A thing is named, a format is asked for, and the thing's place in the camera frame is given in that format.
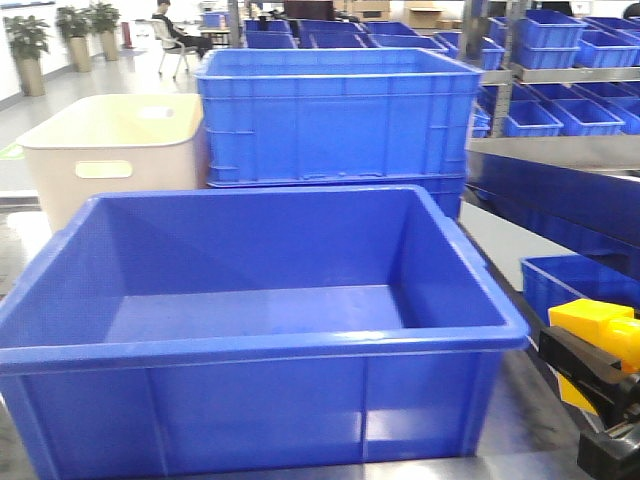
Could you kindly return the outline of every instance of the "small blue bin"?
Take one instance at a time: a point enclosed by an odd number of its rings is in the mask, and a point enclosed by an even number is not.
[[[583,22],[587,22],[601,30],[614,33],[616,30],[633,30],[640,28],[636,22],[616,17],[583,17]]]
[[[460,32],[438,32],[434,35],[434,38],[447,48],[448,57],[457,58],[460,36]],[[484,70],[497,70],[500,68],[503,55],[504,48],[489,38],[482,39],[482,68]]]
[[[521,260],[523,296],[549,325],[549,309],[579,298],[640,309],[640,282],[582,255]]]
[[[417,187],[105,194],[0,304],[0,391],[43,480],[468,456],[527,334]]]
[[[364,25],[374,35],[419,36],[418,32],[402,22],[365,22]]]
[[[489,38],[501,47],[507,39],[507,17],[489,18]]]
[[[576,64],[591,68],[630,67],[640,47],[605,32],[584,32]]]
[[[524,68],[571,68],[575,63],[580,47],[574,48],[530,48],[515,45],[513,61]]]
[[[245,31],[263,31],[261,26],[264,25],[267,32],[284,32],[291,33],[291,27],[289,26],[289,22],[284,20],[267,20],[264,23],[261,23],[260,20],[245,20],[244,28]]]
[[[212,51],[196,77],[214,181],[462,174],[480,75],[416,48]]]
[[[578,46],[585,26],[585,23],[553,10],[527,10],[526,18],[518,20],[516,26],[517,43],[528,48],[574,48]]]
[[[546,105],[563,123],[563,135],[617,135],[624,122],[592,100],[554,100]]]
[[[380,47],[416,47],[424,48],[441,55],[447,54],[447,47],[431,37],[411,35],[370,35],[371,40]]]
[[[205,12],[202,14],[202,21],[205,27],[222,27],[227,15],[226,12]]]
[[[507,137],[555,137],[560,134],[562,123],[545,110],[539,102],[516,101],[509,106],[504,121]]]
[[[245,32],[248,48],[298,48],[293,36],[284,32]]]
[[[530,85],[529,88],[540,100],[580,100],[584,98],[580,94],[580,90],[566,87],[560,83]]]
[[[574,87],[576,91],[591,100],[599,102],[604,100],[605,102],[611,98],[631,98],[636,99],[637,95],[629,93],[625,88],[622,88],[614,83],[607,82],[594,82],[594,83],[578,83]]]

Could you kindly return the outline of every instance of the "plant pot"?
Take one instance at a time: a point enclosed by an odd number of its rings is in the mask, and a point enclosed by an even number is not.
[[[90,72],[91,57],[89,57],[86,37],[71,37],[69,39],[69,50],[71,51],[73,63],[76,65],[76,70],[78,72]]]
[[[118,60],[118,46],[113,32],[102,32],[100,34],[100,43],[102,43],[102,51],[108,61]]]
[[[18,74],[22,81],[22,91],[30,97],[44,95],[44,79],[40,69],[40,61],[33,58],[16,60]]]

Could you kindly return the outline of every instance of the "person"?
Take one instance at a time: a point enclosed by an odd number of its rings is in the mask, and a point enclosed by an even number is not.
[[[193,37],[188,35],[184,30],[176,27],[167,17],[167,10],[169,10],[170,6],[171,2],[169,0],[158,0],[158,10],[151,16],[151,18],[162,20],[167,25],[167,30],[169,30],[171,38],[175,38],[180,43],[184,44],[185,47],[196,47],[198,49],[198,56],[200,58],[204,57],[204,54],[213,48],[211,39]]]

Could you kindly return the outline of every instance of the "crate handle slot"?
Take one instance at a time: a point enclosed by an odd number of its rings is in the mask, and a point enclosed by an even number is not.
[[[80,178],[129,178],[133,165],[126,160],[76,162],[75,174]]]

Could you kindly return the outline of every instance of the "chair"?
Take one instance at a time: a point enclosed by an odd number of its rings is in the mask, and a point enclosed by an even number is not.
[[[187,54],[189,53],[197,53],[197,47],[185,47],[182,42],[179,40],[172,38],[169,35],[169,29],[167,25],[160,19],[151,19],[149,20],[151,26],[153,27],[153,32],[155,34],[156,40],[160,40],[162,43],[162,60],[160,60],[160,65],[158,66],[158,74],[162,76],[162,64],[164,63],[164,58],[169,55],[180,55],[178,59],[178,64],[176,65],[176,71],[173,73],[173,79],[176,79],[178,75],[178,69],[180,68],[180,63],[184,59],[184,63],[187,66],[187,72],[189,71],[189,62],[187,61]]]

